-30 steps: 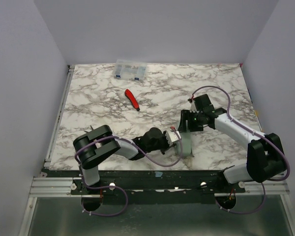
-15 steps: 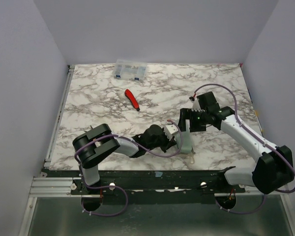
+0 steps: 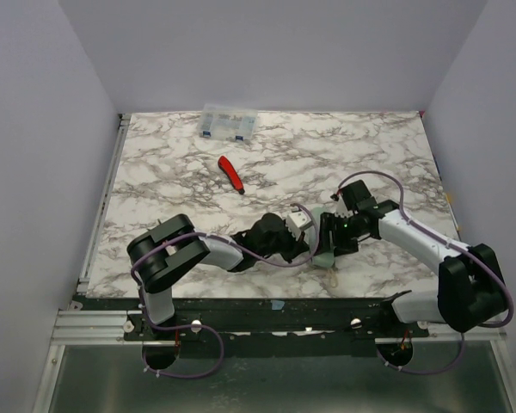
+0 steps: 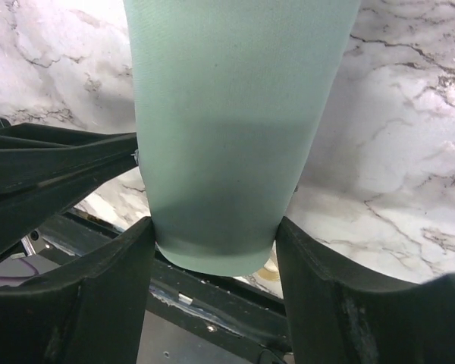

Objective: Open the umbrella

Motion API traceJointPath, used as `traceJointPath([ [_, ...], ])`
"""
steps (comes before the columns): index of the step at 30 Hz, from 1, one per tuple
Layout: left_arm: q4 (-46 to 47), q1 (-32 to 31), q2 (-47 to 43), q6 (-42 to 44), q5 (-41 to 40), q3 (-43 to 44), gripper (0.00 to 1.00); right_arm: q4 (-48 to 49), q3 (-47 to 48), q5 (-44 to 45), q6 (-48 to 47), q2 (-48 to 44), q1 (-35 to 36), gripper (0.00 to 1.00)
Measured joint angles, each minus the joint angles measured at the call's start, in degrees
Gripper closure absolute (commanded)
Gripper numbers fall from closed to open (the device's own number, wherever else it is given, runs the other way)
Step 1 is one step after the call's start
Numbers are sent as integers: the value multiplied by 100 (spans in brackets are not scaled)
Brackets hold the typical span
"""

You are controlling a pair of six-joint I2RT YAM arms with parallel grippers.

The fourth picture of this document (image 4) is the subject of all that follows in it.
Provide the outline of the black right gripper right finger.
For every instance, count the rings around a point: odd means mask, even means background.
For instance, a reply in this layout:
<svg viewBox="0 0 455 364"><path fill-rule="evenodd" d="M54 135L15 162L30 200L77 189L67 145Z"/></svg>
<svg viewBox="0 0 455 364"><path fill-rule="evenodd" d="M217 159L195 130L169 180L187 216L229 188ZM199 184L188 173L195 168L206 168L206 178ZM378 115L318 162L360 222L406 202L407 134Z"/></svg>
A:
<svg viewBox="0 0 455 364"><path fill-rule="evenodd" d="M455 273L414 284L362 266L284 218L278 266L298 363L455 363Z"/></svg>

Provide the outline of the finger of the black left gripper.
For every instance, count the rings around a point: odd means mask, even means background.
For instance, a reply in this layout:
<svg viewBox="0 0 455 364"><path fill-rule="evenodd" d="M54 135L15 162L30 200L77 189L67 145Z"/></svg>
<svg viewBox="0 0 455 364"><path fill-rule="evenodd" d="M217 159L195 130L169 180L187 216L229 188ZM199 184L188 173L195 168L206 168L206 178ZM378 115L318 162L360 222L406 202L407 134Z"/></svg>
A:
<svg viewBox="0 0 455 364"><path fill-rule="evenodd" d="M0 118L0 261L47 218L136 167L135 133L103 134Z"/></svg>

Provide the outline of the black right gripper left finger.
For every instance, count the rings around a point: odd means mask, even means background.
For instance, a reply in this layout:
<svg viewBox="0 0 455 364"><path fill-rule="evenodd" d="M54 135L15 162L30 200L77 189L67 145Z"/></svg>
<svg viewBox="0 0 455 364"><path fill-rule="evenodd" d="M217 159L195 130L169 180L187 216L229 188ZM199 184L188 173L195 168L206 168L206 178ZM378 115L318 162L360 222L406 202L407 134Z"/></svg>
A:
<svg viewBox="0 0 455 364"><path fill-rule="evenodd" d="M154 252L142 218L79 259L0 287L0 363L135 363Z"/></svg>

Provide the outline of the mint green umbrella case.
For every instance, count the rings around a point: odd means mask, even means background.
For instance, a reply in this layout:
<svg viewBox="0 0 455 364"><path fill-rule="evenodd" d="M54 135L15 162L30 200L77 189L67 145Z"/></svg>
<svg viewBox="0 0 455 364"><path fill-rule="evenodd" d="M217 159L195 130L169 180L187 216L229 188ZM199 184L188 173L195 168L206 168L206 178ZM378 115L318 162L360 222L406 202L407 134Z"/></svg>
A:
<svg viewBox="0 0 455 364"><path fill-rule="evenodd" d="M162 255L260 269L306 163L357 1L127 1L139 167Z"/></svg>

